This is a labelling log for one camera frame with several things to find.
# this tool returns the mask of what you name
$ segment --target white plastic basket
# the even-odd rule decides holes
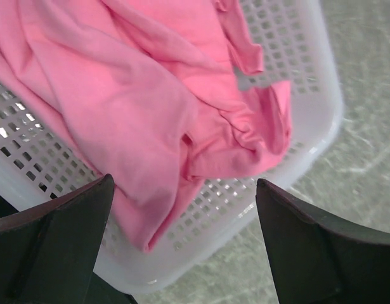
[[[293,80],[292,147],[264,176],[289,187],[333,141],[342,96],[318,0],[241,0],[266,71],[239,76],[240,86]],[[19,210],[61,196],[94,179],[90,171],[0,84],[0,195]],[[110,217],[95,272],[125,293],[149,293],[209,257],[255,216],[256,178],[207,181],[199,196],[145,255]]]

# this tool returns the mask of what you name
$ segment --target garment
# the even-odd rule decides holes
[[[150,251],[205,178],[274,167],[290,85],[262,70],[234,0],[0,1],[0,80],[117,188],[112,211]]]

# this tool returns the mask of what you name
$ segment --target laundry basket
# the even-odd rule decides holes
[[[318,0],[241,0],[266,71],[240,87],[292,79],[292,147],[264,174],[289,187],[333,141],[342,96]],[[90,169],[0,84],[0,195],[19,210],[91,182]],[[110,217],[95,272],[125,293],[149,293],[209,257],[255,216],[256,178],[208,180],[154,251],[133,248]]]

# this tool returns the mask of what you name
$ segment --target clothing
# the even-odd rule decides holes
[[[234,0],[0,1],[0,81],[113,175],[112,211],[150,251],[205,178],[261,173],[288,148],[290,84],[237,89],[232,64],[262,70],[245,27]]]

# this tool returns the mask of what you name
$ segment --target floor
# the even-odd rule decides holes
[[[336,215],[390,232],[390,0],[322,0],[346,104],[336,143],[291,189]],[[251,223],[140,304],[278,303],[261,228]]]

